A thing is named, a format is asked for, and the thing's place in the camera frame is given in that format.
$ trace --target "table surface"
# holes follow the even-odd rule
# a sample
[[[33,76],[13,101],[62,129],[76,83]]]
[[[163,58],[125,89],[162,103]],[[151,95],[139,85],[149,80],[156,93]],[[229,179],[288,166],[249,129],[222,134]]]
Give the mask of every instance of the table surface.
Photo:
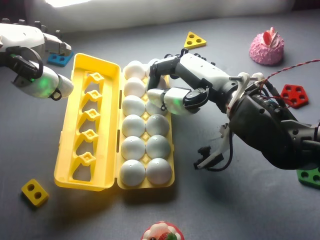
[[[147,63],[177,54],[188,31],[207,41],[191,50],[236,76],[262,72],[319,58],[320,11],[283,15],[211,19],[113,31],[66,34],[75,53],[117,63]],[[256,34],[274,26],[285,41],[281,65],[261,66],[249,57]],[[73,60],[56,72],[70,77]],[[320,119],[319,63],[271,78],[302,85],[309,105],[292,110],[303,123]],[[2,240],[115,240],[140,239],[152,223],[166,220],[180,227],[186,240],[318,239],[320,191],[301,185],[294,170],[272,166],[260,152],[234,136],[234,157],[223,172],[195,171],[198,148],[221,143],[219,127],[227,117],[214,103],[192,116],[172,116],[175,183],[164,189],[110,189],[91,192],[60,188],[54,168],[67,100],[37,99],[16,89],[15,74],[0,69],[0,239]],[[172,86],[186,87],[180,79]],[[37,179],[50,194],[34,210],[21,197],[21,187]]]

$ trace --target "red wire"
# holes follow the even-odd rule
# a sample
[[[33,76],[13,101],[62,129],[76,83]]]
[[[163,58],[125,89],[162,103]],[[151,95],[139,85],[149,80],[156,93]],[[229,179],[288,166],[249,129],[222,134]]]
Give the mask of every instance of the red wire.
[[[265,83],[269,80],[269,78],[271,78],[272,76],[274,76],[274,75],[276,75],[276,74],[279,74],[279,73],[281,73],[281,72],[284,72],[284,71],[293,69],[293,68],[295,68],[295,67],[300,67],[300,66],[303,66],[303,65],[306,65],[306,64],[316,63],[316,62],[320,62],[320,59],[314,59],[314,60],[311,60],[311,61],[306,61],[306,62],[304,62],[304,63],[298,63],[297,65],[290,66],[290,67],[285,67],[285,68],[283,68],[283,69],[281,69],[281,70],[279,70],[279,71],[276,71],[276,72],[272,73],[272,74],[269,75],[267,78],[265,78],[265,79],[263,79],[263,80],[261,81],[260,94],[261,94],[261,89],[263,88],[264,84],[265,84]],[[280,97],[278,97],[278,96],[266,96],[266,97],[264,97],[264,98],[266,98],[266,99],[282,99],[287,105],[289,105],[289,107],[292,107],[292,106],[294,105],[294,103],[293,103],[291,100],[289,100],[289,99],[287,99],[287,98],[285,98],[285,97],[281,97],[281,96],[280,96]]]

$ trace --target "green block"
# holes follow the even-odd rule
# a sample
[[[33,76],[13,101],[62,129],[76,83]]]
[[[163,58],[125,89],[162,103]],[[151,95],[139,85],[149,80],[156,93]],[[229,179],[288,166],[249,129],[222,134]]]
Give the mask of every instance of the green block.
[[[320,189],[320,167],[312,170],[297,170],[300,183]]]

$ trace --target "bright light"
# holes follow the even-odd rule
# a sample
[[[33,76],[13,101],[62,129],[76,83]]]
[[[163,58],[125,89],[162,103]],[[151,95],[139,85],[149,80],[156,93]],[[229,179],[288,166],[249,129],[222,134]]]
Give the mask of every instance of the bright light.
[[[48,4],[50,4],[52,7],[60,8],[60,7],[74,5],[74,4],[86,3],[91,0],[45,0],[45,1]]]

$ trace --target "toy dessert with strawberry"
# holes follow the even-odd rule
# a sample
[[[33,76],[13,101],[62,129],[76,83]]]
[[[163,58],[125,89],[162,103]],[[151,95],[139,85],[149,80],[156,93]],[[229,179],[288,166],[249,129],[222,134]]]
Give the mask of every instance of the toy dessert with strawberry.
[[[262,65],[275,65],[284,57],[285,42],[274,27],[258,34],[250,46],[250,57]]]
[[[185,240],[182,232],[169,222],[160,221],[149,227],[141,240]]]

